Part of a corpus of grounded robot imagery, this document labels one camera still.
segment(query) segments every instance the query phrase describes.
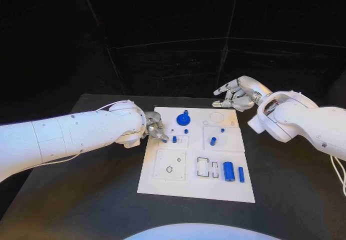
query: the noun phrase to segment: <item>black table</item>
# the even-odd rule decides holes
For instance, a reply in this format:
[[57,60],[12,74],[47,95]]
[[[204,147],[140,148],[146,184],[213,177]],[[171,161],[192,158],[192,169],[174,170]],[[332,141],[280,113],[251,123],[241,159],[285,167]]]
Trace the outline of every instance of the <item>black table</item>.
[[[133,100],[155,107],[211,108],[214,99],[84,94],[74,113]],[[178,223],[250,229],[285,240],[345,239],[346,198],[329,156],[303,137],[283,143],[237,112],[256,203],[139,194],[148,139],[113,144],[74,160],[38,167],[0,222],[0,239],[123,239]]]

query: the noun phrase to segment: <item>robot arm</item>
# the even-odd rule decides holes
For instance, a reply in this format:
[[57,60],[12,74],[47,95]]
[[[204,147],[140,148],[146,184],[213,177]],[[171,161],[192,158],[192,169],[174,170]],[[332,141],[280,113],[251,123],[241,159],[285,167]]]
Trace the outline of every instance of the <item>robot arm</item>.
[[267,131],[285,143],[302,135],[319,151],[346,160],[346,109],[319,107],[295,91],[273,93],[249,76],[231,81],[214,94],[223,92],[227,92],[225,101],[215,101],[214,107],[234,107],[243,112],[259,105],[257,115],[249,121],[259,134]]
[[169,139],[158,112],[143,112],[130,100],[103,108],[0,126],[0,182],[15,173],[114,142],[132,148],[148,135]]

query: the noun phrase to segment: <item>white task board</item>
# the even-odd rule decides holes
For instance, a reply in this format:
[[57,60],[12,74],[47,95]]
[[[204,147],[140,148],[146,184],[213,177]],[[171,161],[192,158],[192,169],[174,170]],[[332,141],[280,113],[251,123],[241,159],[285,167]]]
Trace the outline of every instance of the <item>white task board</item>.
[[[178,116],[185,110],[191,123],[181,126]],[[138,193],[256,203],[237,111],[181,107],[156,107],[155,111],[169,141],[148,140]],[[225,181],[224,162],[233,162],[236,181]]]

